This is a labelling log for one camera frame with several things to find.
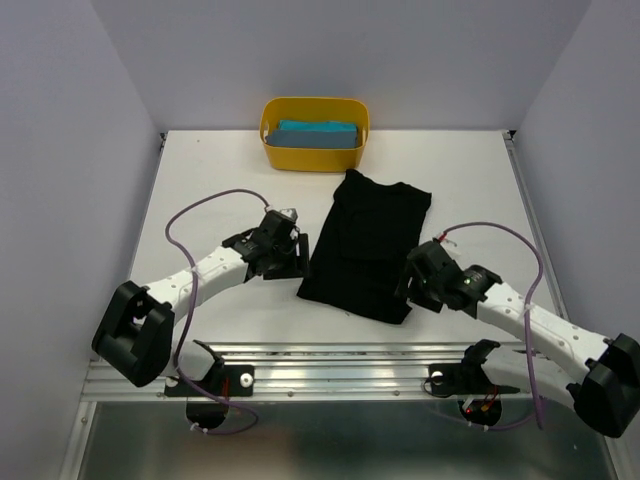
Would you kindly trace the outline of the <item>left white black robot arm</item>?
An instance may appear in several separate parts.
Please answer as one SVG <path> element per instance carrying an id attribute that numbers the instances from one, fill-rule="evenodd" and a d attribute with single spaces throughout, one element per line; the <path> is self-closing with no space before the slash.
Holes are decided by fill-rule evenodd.
<path id="1" fill-rule="evenodd" d="M 174 327 L 214 296 L 255 277 L 305 277 L 309 243 L 297 218 L 294 209 L 270 209 L 259 226 L 224 240 L 189 268 L 148 285 L 119 285 L 92 350 L 137 387 L 184 374 L 199 393 L 215 392 L 222 384 L 220 357 L 201 342 L 175 340 Z"/>

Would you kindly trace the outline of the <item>black t shirt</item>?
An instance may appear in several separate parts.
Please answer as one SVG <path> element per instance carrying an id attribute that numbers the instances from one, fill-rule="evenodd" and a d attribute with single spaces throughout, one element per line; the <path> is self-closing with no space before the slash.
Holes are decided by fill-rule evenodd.
<path id="1" fill-rule="evenodd" d="M 403 323 L 411 308 L 395 291 L 431 202 L 430 193 L 409 184 L 381 185 L 347 170 L 297 296 L 382 323 Z"/>

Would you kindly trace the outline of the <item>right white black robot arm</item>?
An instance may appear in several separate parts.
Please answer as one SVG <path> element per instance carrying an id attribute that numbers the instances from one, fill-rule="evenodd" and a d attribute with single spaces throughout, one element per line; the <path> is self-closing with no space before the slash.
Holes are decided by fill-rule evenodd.
<path id="1" fill-rule="evenodd" d="M 470 397 L 527 392 L 572 409 L 599 434 L 619 438 L 639 412 L 639 344 L 582 329 L 530 303 L 497 274 L 461 269 L 441 243 L 431 240 L 407 256 L 398 295 L 433 312 L 460 311 L 523 341 L 515 349 L 495 340 L 469 346 L 456 363 L 431 363 L 424 390 L 461 399 L 461 413 L 476 424 L 492 412 Z"/>

